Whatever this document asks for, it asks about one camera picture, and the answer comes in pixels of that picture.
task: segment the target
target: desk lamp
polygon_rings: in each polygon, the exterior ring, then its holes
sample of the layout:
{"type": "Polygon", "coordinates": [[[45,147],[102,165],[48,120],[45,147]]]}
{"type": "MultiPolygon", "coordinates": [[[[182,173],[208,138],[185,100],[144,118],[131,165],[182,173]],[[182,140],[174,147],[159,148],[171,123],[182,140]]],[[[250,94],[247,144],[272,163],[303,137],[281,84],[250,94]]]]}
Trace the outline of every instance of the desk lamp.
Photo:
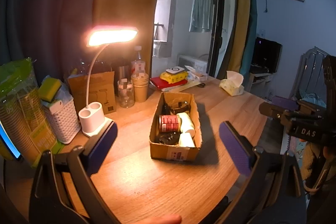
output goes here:
{"type": "Polygon", "coordinates": [[[91,62],[89,74],[87,76],[86,106],[78,113],[82,131],[88,137],[97,135],[104,125],[112,122],[111,119],[105,117],[101,103],[92,102],[89,104],[89,85],[93,65],[95,64],[97,57],[108,45],[111,43],[131,41],[137,35],[137,32],[137,29],[134,27],[124,26],[97,26],[90,32],[88,47],[100,46],[100,49],[91,62]]]}

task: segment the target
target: hand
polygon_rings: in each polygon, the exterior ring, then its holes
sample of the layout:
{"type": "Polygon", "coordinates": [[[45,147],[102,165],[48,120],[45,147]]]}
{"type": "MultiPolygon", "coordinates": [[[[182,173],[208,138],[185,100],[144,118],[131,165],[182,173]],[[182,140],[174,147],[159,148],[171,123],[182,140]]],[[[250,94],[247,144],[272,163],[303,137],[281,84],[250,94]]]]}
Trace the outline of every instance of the hand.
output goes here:
{"type": "Polygon", "coordinates": [[[165,215],[162,217],[150,217],[140,220],[134,224],[180,224],[182,218],[180,215],[165,215]]]}

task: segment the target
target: lamp head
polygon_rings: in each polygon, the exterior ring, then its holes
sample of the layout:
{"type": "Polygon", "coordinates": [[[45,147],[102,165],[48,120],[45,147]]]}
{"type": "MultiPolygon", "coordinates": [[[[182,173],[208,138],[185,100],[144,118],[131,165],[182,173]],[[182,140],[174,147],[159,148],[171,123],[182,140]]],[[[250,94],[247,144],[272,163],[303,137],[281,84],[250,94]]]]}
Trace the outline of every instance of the lamp head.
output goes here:
{"type": "Polygon", "coordinates": [[[100,46],[116,42],[127,42],[137,35],[135,27],[96,26],[89,35],[88,46],[100,46]]]}

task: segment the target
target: red book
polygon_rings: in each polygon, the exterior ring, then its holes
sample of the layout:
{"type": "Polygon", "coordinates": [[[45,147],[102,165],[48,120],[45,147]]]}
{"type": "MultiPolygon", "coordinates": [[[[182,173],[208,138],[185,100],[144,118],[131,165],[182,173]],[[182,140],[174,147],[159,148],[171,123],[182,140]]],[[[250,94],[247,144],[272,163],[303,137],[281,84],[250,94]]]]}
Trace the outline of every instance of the red book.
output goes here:
{"type": "Polygon", "coordinates": [[[154,77],[154,78],[151,78],[150,80],[154,86],[156,86],[159,90],[162,90],[162,91],[168,91],[168,90],[177,88],[178,86],[185,85],[186,83],[188,83],[186,79],[180,82],[176,82],[174,84],[168,84],[167,81],[162,80],[160,77],[154,77]]]}

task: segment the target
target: water bottle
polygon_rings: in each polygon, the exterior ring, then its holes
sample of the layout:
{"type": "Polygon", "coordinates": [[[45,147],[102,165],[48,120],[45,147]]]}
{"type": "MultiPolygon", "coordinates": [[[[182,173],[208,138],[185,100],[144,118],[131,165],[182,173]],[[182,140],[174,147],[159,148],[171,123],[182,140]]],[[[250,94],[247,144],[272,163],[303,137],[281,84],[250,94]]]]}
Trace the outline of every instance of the water bottle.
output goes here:
{"type": "Polygon", "coordinates": [[[135,60],[132,61],[132,74],[145,73],[146,62],[141,58],[141,46],[135,46],[135,60]]]}

